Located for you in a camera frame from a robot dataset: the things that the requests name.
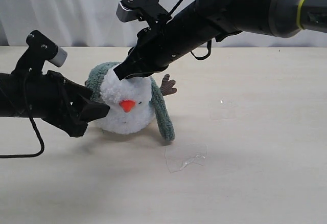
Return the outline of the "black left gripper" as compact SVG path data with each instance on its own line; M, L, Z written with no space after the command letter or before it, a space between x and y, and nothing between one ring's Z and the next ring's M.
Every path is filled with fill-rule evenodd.
M48 71L45 75L27 78L26 97L33 117L65 131L70 137L82 137L88 123L106 117L110 106L90 101L92 91Z

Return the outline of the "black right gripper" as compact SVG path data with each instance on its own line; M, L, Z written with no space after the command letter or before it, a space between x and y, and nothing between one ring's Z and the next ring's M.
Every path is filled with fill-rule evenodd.
M149 77L191 53L202 61L211 54L217 27L195 11L181 11L158 31L139 37L127 58L113 68L119 80Z

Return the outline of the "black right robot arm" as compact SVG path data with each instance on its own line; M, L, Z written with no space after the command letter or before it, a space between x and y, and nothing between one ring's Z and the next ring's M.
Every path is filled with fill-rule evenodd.
M119 79L159 73L194 49L242 32L290 38L303 30L326 32L326 0L194 0L177 12L159 0L120 0L121 22L145 21L126 59L115 67Z

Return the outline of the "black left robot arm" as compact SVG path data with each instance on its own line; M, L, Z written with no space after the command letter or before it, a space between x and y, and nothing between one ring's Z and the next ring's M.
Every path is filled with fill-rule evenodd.
M89 88L55 71L1 74L1 117L40 118L70 137L84 136L90 122L108 115L110 106L91 96Z

